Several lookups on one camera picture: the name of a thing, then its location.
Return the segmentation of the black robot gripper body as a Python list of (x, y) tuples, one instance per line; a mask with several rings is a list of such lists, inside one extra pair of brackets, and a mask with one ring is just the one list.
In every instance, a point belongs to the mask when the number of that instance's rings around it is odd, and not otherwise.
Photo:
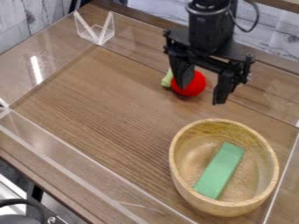
[(216, 75), (224, 70), (233, 73), (233, 85), (246, 84), (254, 57), (245, 52), (240, 44), (230, 38), (214, 52), (204, 52), (192, 47), (188, 40), (186, 28), (168, 28), (162, 30), (165, 44), (162, 51), (166, 56), (185, 58), (194, 67), (201, 67)]

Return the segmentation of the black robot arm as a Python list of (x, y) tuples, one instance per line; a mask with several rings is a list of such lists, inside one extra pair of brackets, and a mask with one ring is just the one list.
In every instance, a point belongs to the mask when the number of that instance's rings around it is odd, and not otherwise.
[(222, 104), (236, 86), (248, 82), (253, 55), (233, 40), (237, 0), (190, 0), (186, 3), (188, 26), (162, 30), (169, 68), (178, 88), (192, 82), (201, 67), (217, 75), (212, 103)]

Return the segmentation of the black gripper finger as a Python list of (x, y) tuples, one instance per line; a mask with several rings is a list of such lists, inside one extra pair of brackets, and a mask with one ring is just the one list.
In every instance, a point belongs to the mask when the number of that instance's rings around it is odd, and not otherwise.
[(224, 70), (218, 74), (217, 85), (213, 88), (213, 96), (212, 96), (213, 105), (225, 103), (232, 87), (233, 87), (233, 73), (229, 70)]
[(193, 78), (193, 64), (178, 56), (169, 55), (169, 65), (174, 82), (180, 89), (185, 89)]

